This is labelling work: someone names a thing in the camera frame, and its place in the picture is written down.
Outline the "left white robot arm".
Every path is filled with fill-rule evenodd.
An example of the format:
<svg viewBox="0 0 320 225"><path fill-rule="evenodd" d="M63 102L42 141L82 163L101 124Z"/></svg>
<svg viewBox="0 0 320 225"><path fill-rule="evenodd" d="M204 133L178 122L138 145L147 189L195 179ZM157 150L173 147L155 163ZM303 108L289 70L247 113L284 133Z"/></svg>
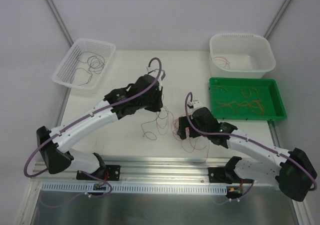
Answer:
<svg viewBox="0 0 320 225"><path fill-rule="evenodd" d="M73 146L99 128L133 115L140 109L160 112L163 107L163 87L161 76L158 80L152 74L145 74L126 87L113 89L82 118L59 127L36 131L40 154L46 170L54 175L67 169L76 170L78 180L104 180L107 165L101 156L83 153Z"/></svg>

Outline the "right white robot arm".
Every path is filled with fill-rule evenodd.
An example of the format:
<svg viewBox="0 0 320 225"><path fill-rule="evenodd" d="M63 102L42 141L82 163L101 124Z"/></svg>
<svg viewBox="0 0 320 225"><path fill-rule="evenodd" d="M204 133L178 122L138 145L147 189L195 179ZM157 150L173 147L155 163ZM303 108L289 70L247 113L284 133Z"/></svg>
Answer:
<svg viewBox="0 0 320 225"><path fill-rule="evenodd" d="M303 150L269 147L233 124L218 122L206 107L179 117L177 135L182 140L187 136L203 136L214 145L249 156L249 159L233 156L224 167L212 168L209 176L214 181L232 184L251 180L269 184L297 202L318 188L317 172Z"/></svg>

